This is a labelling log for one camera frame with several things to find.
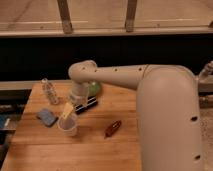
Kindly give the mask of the beige gripper wrist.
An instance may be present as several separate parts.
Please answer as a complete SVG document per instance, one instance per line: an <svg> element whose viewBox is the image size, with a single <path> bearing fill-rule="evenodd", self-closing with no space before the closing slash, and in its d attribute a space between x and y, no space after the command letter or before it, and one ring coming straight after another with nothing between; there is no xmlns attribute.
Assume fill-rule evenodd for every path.
<svg viewBox="0 0 213 171"><path fill-rule="evenodd" d="M85 105L87 103L88 89L87 88L72 88L69 94L69 99L72 104ZM73 105L67 102L64 106L62 118L66 119L69 114L74 110Z"/></svg>

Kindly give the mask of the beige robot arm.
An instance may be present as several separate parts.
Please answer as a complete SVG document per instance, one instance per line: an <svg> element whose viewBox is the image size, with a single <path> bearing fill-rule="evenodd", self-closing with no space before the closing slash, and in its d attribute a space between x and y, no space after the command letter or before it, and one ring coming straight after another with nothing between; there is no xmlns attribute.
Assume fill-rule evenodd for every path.
<svg viewBox="0 0 213 171"><path fill-rule="evenodd" d="M136 91L142 171L204 171L198 82L180 65L99 67L93 60L72 64L69 94L87 102L92 81Z"/></svg>

